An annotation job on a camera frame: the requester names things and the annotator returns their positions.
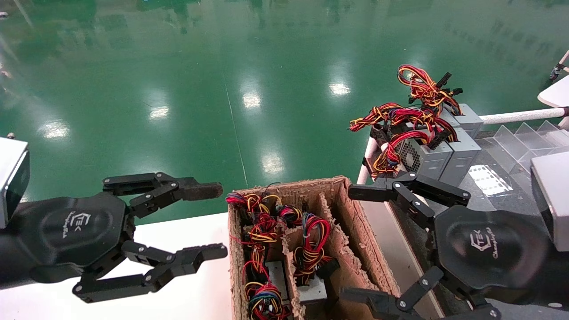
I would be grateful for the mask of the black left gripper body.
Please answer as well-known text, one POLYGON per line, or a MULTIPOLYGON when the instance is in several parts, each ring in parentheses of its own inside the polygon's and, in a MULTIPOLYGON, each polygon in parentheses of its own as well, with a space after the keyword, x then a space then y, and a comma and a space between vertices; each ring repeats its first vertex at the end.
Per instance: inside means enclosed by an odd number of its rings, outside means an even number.
POLYGON ((107 192, 21 203, 13 215, 13 283, 105 276, 125 260, 121 247, 134 231, 126 203, 107 192))

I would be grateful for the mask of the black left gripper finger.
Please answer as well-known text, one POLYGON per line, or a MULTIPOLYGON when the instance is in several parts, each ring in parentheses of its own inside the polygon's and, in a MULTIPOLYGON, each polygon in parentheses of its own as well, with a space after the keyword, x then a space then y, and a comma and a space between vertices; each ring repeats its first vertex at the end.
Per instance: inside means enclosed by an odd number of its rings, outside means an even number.
POLYGON ((183 248, 170 253, 134 241, 126 241, 120 248, 121 259, 151 267, 144 275, 129 275, 99 279, 94 273, 84 273, 73 288, 73 294, 85 303, 116 300, 130 296, 156 293, 176 277, 193 275, 201 264, 223 259, 228 250, 222 243, 183 248))
POLYGON ((193 177, 175 178, 164 172, 107 177, 103 191, 115 196, 134 195, 128 214, 138 218, 149 216, 180 200, 193 202, 219 198, 223 192, 219 182, 200 184, 193 177))

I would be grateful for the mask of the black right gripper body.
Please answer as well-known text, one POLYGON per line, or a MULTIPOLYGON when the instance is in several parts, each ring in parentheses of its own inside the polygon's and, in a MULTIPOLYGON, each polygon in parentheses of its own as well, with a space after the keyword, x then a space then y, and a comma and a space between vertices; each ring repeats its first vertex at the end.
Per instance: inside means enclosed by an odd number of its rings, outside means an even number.
POLYGON ((535 296, 552 251, 538 216, 454 205, 433 219, 436 264, 452 289, 507 303, 535 296))

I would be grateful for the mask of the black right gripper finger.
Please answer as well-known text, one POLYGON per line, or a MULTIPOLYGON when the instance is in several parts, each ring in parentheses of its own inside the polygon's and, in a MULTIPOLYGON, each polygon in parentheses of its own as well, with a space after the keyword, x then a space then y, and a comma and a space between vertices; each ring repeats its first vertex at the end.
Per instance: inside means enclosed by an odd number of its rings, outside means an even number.
POLYGON ((435 212, 421 198, 452 207, 466 206, 471 194, 459 187, 414 172, 396 178, 376 178, 374 184, 352 184, 348 197, 366 202, 393 202, 421 228, 433 229, 435 212))
MULTIPOLYGON (((340 298, 368 306, 374 319, 378 320, 423 320, 415 305, 445 277, 438 267, 430 268, 423 277, 413 283, 399 298, 378 290, 345 287, 340 298)), ((443 317, 444 320, 499 320, 501 313, 492 304, 471 301, 473 309, 461 314, 443 317)))

